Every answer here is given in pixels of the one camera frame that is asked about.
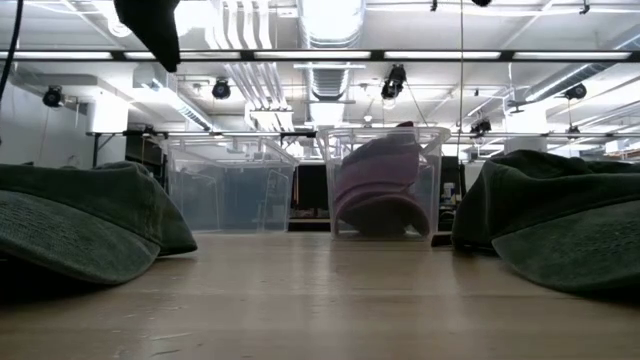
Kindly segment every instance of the clear plastic bin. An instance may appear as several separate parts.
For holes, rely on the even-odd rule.
[[[191,230],[286,231],[298,161],[270,139],[167,141],[169,194]]]
[[[436,127],[321,130],[334,238],[431,239],[450,136]]]

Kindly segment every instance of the wooden table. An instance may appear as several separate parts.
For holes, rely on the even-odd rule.
[[[638,308],[497,258],[328,234],[198,242],[124,286],[3,304],[0,359],[640,358]]]

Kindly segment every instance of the ceiling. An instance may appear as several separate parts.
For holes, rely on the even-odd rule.
[[[116,37],[108,29],[105,14],[95,12],[108,1],[34,1],[27,0],[21,49],[127,49],[145,50],[134,36]],[[640,2],[637,0],[590,1],[592,11],[578,14],[582,0],[494,0],[483,12],[470,0],[464,0],[464,16],[460,1],[439,1],[436,12],[430,12],[431,1],[368,0],[364,17],[361,48],[366,49],[518,49],[518,50],[612,50],[612,41],[638,24]],[[182,0],[180,23],[192,28],[180,38],[182,49],[208,49],[204,30],[210,21],[206,1]],[[300,36],[295,0],[273,0],[270,7],[270,35],[274,47],[299,48]],[[15,1],[0,2],[0,48],[7,49],[13,26]],[[34,76],[43,74],[88,74],[111,84],[118,91],[136,99],[130,121],[149,122],[157,127],[180,129],[184,119],[163,104],[139,99],[131,76],[134,63],[64,63],[31,62],[20,64]],[[364,63],[365,68],[351,71],[343,122],[363,123],[371,115],[374,123],[397,123],[412,120],[443,126],[457,131],[460,114],[467,115],[492,97],[504,97],[511,87],[526,88],[537,84],[571,64],[514,63],[511,77],[508,63],[407,63],[408,86],[400,94],[393,109],[383,109],[380,85],[392,63]],[[293,122],[302,126],[308,117],[306,76],[292,63],[278,63],[278,74]],[[241,130],[245,99],[235,87],[226,100],[215,100],[211,87],[218,77],[227,77],[221,63],[185,63],[179,67],[179,92],[211,118],[221,129]],[[573,101],[571,110],[565,99],[544,102],[549,130],[564,132],[569,121],[596,117],[640,100],[640,67],[620,64],[584,81],[588,89],[585,99]],[[493,131],[503,131],[501,100],[494,99],[484,109],[492,120]],[[607,132],[621,126],[640,125],[638,111],[613,117],[589,129]],[[463,116],[463,129],[477,118]],[[602,142],[594,139],[593,143]]]

